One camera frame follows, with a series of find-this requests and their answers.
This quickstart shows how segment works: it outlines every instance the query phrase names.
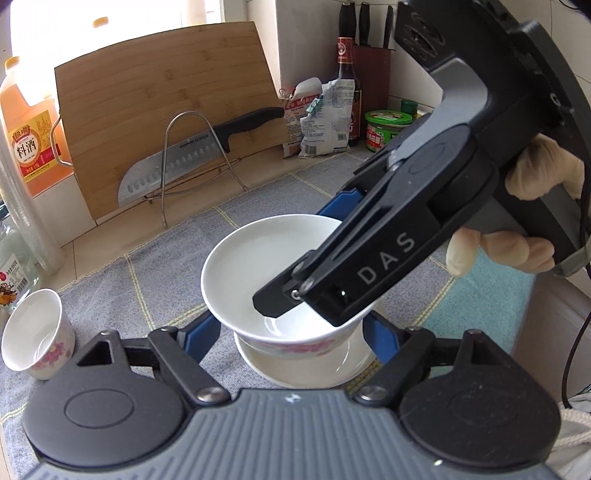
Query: jar lid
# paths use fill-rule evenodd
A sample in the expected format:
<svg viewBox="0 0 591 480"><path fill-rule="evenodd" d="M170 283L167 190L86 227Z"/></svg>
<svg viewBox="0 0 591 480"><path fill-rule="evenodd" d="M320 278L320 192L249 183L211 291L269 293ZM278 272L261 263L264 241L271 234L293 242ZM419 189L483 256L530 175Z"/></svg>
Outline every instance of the jar lid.
<svg viewBox="0 0 591 480"><path fill-rule="evenodd" d="M8 69L11 69L15 65L18 65L21 61L21 58L17 55L15 57L10 57L7 61L4 62L4 71L8 72Z"/></svg>
<svg viewBox="0 0 591 480"><path fill-rule="evenodd" d="M417 108L418 107L418 102L415 102L414 100L406 100L406 99L403 99L403 100L400 100L400 105L401 106L409 106L409 107L412 107L412 108Z"/></svg>
<svg viewBox="0 0 591 480"><path fill-rule="evenodd" d="M109 24L109 17L100 17L92 22L92 28L99 28Z"/></svg>
<svg viewBox="0 0 591 480"><path fill-rule="evenodd" d="M408 125L413 122L411 115L395 110L374 110L373 112L367 112L365 119L373 124L385 125L387 127L399 127L400 125Z"/></svg>

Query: cooking wine bottle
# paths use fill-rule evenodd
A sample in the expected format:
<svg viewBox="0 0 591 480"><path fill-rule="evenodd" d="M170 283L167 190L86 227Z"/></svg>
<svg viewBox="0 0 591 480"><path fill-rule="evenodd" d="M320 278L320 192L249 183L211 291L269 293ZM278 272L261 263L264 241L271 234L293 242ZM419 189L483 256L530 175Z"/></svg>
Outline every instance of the cooking wine bottle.
<svg viewBox="0 0 591 480"><path fill-rule="evenodd" d="M359 142L361 128L361 82L355 75L353 67L353 39L339 37L339 68L332 80L353 79L355 80L355 95L353 97L353 108L351 110L351 123L349 126L349 145L354 147Z"/></svg>

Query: wooden cutting board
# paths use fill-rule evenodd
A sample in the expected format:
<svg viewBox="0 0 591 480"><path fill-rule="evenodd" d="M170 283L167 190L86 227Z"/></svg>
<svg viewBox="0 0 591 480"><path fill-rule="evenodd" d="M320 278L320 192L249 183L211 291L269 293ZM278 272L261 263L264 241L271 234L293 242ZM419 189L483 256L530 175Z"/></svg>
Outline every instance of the wooden cutting board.
<svg viewBox="0 0 591 480"><path fill-rule="evenodd" d="M119 183L137 161L163 149L175 115L212 125L279 106L253 22L180 28L127 40L56 68L60 115L82 195L96 220L116 210ZM179 120L169 145L200 131ZM232 160L288 139L283 119L230 137Z"/></svg>

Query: window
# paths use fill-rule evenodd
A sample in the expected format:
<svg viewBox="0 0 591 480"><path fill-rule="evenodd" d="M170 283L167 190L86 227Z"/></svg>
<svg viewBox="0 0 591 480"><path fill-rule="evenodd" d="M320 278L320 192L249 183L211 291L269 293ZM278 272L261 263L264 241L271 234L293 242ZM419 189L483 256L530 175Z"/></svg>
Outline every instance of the window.
<svg viewBox="0 0 591 480"><path fill-rule="evenodd" d="M130 38L222 20L223 0L14 0L10 6L12 55L35 75L25 97L55 92L53 69L97 48ZM92 22L108 17L108 25Z"/></svg>

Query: teacup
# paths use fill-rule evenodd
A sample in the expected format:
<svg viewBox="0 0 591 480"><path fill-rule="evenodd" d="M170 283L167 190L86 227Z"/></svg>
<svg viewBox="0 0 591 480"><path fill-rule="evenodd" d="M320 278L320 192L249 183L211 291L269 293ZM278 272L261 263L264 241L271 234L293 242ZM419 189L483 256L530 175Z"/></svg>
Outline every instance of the teacup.
<svg viewBox="0 0 591 480"><path fill-rule="evenodd" d="M2 335L2 359L10 370L49 380L70 359L75 343L60 296L44 288L10 315Z"/></svg>
<svg viewBox="0 0 591 480"><path fill-rule="evenodd" d="M373 308L369 305L339 327L301 303L277 319L264 317L252 296L340 225L320 215L280 215L249 223L211 251L201 276L210 312L250 347L282 358L325 355L346 341Z"/></svg>

